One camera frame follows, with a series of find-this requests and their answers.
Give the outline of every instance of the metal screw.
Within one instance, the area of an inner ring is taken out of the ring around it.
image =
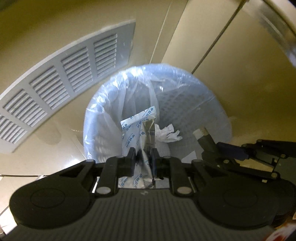
[[[276,178],[276,177],[277,177],[277,173],[276,173],[276,172],[273,172],[273,173],[271,174],[271,177],[272,177],[272,178]]]
[[[187,195],[190,194],[192,192],[192,189],[189,187],[179,187],[177,189],[177,192],[183,195]]]
[[[99,188],[96,190],[96,192],[97,192],[98,194],[106,195],[106,194],[108,194],[108,193],[111,192],[111,188],[109,188],[109,187],[99,187]]]

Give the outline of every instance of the vent grille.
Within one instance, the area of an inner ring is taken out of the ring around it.
[[[31,127],[47,114],[24,90],[13,96],[4,109]]]
[[[26,133],[26,130],[0,115],[0,138],[2,140],[15,144]]]
[[[83,48],[62,60],[62,64],[74,92],[93,81],[87,48]]]
[[[96,69],[98,77],[115,68],[117,34],[104,38],[94,43]]]
[[[56,108],[70,97],[55,67],[43,72],[31,81],[30,85],[51,109]]]

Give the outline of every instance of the trash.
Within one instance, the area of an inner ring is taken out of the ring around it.
[[[174,133],[174,127],[169,124],[167,127],[160,129],[158,124],[155,124],[155,148],[159,156],[170,156],[170,148],[168,142],[175,142],[182,139],[178,136],[179,130]]]
[[[131,147],[136,153],[142,150],[143,160],[137,162],[132,177],[121,177],[118,180],[122,188],[149,188],[152,186],[152,173],[147,153],[154,148],[156,118],[155,107],[149,107],[142,112],[120,122],[122,127],[122,155],[127,156]]]

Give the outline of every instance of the white trash bin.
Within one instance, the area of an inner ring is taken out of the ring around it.
[[[83,144],[88,159],[105,162],[122,154],[120,121],[155,106],[155,123],[173,124],[182,140],[168,143],[171,156],[184,158],[202,148],[193,131],[205,126],[215,142],[231,139],[231,124],[214,94],[185,70],[166,64],[132,67],[112,76],[92,97],[85,113]]]

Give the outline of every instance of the air vent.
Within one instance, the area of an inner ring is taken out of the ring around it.
[[[0,138],[2,140],[15,144],[26,132],[17,124],[0,115]]]
[[[62,60],[62,64],[74,92],[93,81],[87,48],[83,48]]]
[[[56,108],[70,97],[55,67],[43,72],[31,81],[30,85],[51,109]]]
[[[127,67],[135,20],[83,36],[47,56],[0,94],[0,153],[13,152],[63,106]]]
[[[13,96],[4,109],[31,127],[47,114],[24,90]]]
[[[94,43],[98,76],[113,70],[116,64],[117,34]]]

